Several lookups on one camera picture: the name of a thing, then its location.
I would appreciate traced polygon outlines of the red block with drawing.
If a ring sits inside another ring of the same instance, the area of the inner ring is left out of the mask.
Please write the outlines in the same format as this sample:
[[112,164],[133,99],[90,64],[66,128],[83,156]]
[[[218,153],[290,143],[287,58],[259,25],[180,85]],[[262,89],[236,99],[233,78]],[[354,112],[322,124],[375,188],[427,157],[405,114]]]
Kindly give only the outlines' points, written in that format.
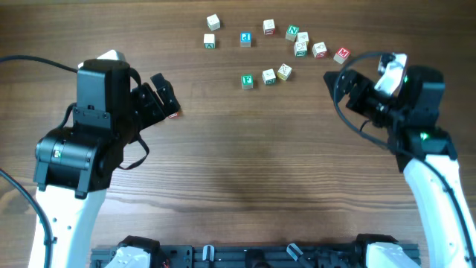
[[169,115],[168,118],[177,118],[177,117],[180,116],[180,114],[181,114],[181,111],[178,111],[178,112],[175,112],[175,113]]

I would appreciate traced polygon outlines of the green Z block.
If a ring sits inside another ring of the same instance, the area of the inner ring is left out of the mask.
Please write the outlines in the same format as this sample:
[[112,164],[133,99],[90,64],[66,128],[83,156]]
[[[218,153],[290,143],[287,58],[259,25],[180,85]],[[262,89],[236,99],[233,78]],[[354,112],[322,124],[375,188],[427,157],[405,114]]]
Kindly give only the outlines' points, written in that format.
[[307,44],[305,41],[296,42],[294,45],[296,57],[305,57],[307,55]]

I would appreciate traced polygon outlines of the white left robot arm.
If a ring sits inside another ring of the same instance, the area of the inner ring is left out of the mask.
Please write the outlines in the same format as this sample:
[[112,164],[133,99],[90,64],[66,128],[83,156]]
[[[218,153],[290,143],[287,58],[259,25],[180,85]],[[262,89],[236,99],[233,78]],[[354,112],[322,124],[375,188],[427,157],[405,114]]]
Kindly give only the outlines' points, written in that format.
[[77,100],[35,149],[36,223],[29,267],[84,267],[92,230],[126,145],[147,144],[140,132],[180,111],[162,74],[149,83],[120,60],[86,60],[77,71]]

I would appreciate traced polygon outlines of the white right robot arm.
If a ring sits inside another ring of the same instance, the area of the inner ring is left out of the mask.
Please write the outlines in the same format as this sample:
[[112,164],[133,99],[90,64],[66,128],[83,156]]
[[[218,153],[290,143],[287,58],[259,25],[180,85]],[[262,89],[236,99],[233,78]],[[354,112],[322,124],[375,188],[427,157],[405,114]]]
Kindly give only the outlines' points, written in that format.
[[475,226],[460,184],[451,136],[437,126],[445,91],[443,74],[426,66],[388,68],[381,80],[354,70],[324,74],[332,101],[385,128],[388,140],[362,132],[341,110],[338,116],[362,138],[395,157],[417,204],[432,267],[474,267]]

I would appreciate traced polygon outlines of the red M block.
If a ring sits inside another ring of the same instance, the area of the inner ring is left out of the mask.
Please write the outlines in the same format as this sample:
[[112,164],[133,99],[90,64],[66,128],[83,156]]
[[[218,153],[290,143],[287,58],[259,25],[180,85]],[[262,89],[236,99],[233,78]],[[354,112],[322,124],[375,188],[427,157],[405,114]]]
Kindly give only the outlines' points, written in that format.
[[349,58],[350,54],[350,50],[342,47],[336,51],[333,59],[334,61],[342,65]]

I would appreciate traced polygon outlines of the red Q block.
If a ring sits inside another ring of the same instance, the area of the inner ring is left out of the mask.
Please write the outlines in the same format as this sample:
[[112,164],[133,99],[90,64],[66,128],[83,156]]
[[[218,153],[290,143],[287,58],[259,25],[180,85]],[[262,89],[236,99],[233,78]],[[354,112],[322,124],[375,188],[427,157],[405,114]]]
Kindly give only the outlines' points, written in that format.
[[322,58],[328,54],[327,47],[324,42],[315,43],[312,46],[312,53],[314,58]]

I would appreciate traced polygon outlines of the yellow V block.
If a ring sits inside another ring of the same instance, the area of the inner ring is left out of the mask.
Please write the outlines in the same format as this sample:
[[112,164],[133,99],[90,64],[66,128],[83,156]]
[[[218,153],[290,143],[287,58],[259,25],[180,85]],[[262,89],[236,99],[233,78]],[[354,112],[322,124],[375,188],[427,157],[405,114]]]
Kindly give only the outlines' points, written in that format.
[[291,73],[292,73],[292,67],[283,63],[277,71],[277,77],[280,78],[281,80],[288,80]]

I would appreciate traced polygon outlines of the yellow side block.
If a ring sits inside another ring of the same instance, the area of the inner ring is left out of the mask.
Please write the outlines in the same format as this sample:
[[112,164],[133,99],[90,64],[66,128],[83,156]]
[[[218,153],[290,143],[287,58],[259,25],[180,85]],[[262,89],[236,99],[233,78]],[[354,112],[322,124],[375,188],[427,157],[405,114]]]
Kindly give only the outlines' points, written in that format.
[[309,35],[307,32],[299,32],[297,34],[297,42],[305,42],[307,45],[309,44]]

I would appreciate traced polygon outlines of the green N block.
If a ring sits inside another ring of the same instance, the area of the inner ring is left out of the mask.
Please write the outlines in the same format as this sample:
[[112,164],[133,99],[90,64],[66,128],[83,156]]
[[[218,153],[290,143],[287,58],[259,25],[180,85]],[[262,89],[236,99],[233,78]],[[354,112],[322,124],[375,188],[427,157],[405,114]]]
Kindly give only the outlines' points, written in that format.
[[289,41],[295,42],[297,39],[297,35],[299,33],[300,28],[295,25],[290,25],[288,26],[286,30],[286,36],[285,38]]

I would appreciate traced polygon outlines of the green side white block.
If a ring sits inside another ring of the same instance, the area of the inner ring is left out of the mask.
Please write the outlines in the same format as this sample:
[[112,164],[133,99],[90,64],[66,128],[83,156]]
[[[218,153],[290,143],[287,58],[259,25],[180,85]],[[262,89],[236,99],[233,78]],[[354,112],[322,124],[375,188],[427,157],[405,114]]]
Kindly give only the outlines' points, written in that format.
[[267,70],[263,71],[262,78],[263,78],[264,84],[266,84],[266,85],[275,84],[276,83],[276,75],[274,73],[274,69],[270,68],[270,69],[267,69]]

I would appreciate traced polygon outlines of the green V block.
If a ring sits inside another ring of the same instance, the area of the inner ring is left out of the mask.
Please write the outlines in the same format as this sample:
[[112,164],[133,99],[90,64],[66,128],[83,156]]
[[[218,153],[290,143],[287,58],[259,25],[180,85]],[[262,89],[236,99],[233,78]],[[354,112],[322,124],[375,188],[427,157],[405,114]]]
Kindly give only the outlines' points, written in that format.
[[206,49],[214,49],[216,47],[215,35],[212,33],[205,33],[203,43]]

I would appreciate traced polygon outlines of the green F block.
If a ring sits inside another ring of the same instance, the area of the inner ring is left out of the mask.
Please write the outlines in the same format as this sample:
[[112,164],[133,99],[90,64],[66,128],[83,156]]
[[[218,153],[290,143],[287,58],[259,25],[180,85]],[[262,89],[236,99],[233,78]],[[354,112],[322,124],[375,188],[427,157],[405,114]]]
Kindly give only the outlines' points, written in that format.
[[254,88],[254,78],[251,74],[244,74],[241,76],[241,84],[244,90]]

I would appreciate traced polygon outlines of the plain white block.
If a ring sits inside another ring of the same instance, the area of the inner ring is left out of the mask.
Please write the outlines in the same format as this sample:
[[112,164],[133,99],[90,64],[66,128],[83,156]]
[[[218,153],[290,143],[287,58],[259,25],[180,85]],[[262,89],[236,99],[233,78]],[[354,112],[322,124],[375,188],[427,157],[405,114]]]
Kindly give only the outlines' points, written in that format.
[[207,25],[211,31],[220,29],[221,22],[219,20],[219,17],[216,14],[208,16],[206,20],[207,20]]

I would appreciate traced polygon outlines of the blue P block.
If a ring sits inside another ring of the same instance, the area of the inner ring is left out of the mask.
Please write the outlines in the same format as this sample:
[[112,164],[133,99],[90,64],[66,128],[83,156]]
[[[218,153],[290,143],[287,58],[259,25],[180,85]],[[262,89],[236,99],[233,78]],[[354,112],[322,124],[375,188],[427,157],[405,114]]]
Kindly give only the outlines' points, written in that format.
[[250,32],[240,33],[240,46],[243,48],[251,47],[251,33]]

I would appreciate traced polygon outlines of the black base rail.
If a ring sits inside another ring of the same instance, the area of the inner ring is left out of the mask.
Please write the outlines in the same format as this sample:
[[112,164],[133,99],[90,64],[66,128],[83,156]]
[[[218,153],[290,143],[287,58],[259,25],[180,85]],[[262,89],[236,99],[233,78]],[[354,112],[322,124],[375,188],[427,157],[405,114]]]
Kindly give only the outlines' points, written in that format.
[[162,245],[128,236],[93,249],[91,267],[420,267],[416,244],[383,234],[359,234],[350,243],[287,246]]

